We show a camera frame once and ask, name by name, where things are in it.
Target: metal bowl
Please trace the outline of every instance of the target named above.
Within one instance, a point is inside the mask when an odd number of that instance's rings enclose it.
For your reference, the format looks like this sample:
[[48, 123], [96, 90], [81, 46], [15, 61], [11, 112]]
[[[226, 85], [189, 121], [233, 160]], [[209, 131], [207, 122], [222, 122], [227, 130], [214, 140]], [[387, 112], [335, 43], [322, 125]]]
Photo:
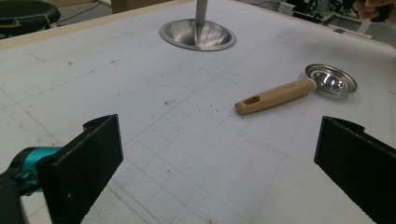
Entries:
[[227, 49], [236, 41], [233, 32], [227, 28], [213, 21], [196, 25], [194, 19], [168, 22], [161, 27], [160, 35], [175, 46], [201, 51]]
[[317, 87], [335, 94], [351, 94], [358, 90], [358, 83], [347, 73], [326, 64], [311, 64], [305, 68]]

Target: metal strainer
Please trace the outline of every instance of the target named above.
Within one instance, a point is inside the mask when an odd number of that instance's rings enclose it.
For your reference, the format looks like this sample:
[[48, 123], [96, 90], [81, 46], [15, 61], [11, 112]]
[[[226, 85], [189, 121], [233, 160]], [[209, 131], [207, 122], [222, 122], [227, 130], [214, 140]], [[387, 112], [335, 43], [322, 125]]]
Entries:
[[280, 105], [314, 91], [317, 87], [335, 94], [347, 95], [358, 90], [358, 83], [347, 73], [326, 64], [311, 64], [305, 68], [308, 78], [264, 91], [235, 104], [244, 115]]

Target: metal bowl rim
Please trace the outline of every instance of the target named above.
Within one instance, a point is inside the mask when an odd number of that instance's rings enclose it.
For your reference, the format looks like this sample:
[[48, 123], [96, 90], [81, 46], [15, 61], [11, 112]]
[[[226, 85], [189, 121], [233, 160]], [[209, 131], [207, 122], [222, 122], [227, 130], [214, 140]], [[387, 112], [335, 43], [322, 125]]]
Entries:
[[225, 31], [227, 31], [227, 33], [230, 35], [231, 37], [231, 41], [223, 44], [223, 45], [217, 45], [217, 46], [210, 46], [210, 47], [201, 47], [201, 46], [191, 46], [191, 45], [186, 45], [186, 44], [182, 44], [180, 42], [177, 42], [175, 39], [173, 39], [172, 37], [170, 37], [169, 35], [167, 35], [167, 33], [165, 32], [165, 29], [170, 26], [173, 23], [177, 23], [177, 22], [183, 22], [183, 21], [188, 21], [188, 22], [193, 22], [194, 19], [184, 19], [184, 20], [179, 20], [179, 21], [169, 21], [168, 23], [164, 24], [161, 29], [160, 29], [160, 36], [167, 41], [168, 43], [175, 45], [177, 47], [183, 48], [183, 49], [192, 49], [192, 50], [198, 50], [198, 51], [217, 51], [217, 50], [222, 50], [222, 49], [227, 49], [230, 48], [231, 46], [233, 46], [236, 42], [236, 36], [235, 34], [227, 29], [224, 26], [221, 26], [213, 21], [205, 21], [208, 23], [213, 23], [215, 25], [217, 25], [218, 27], [221, 27], [222, 29], [224, 29]]

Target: metal pole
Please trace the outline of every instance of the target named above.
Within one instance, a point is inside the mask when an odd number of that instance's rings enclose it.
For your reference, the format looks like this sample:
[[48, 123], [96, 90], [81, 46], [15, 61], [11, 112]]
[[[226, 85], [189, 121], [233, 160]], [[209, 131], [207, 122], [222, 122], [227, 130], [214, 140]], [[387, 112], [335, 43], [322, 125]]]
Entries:
[[207, 0], [197, 0], [195, 25], [204, 26], [206, 17]]

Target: handle hole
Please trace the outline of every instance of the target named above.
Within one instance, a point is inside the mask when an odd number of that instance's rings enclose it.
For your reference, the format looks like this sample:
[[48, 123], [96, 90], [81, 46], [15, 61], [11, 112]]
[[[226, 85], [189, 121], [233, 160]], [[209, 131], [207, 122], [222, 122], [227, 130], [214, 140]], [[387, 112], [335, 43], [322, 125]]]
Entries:
[[260, 101], [260, 96], [253, 96], [244, 101], [245, 105], [253, 105]]

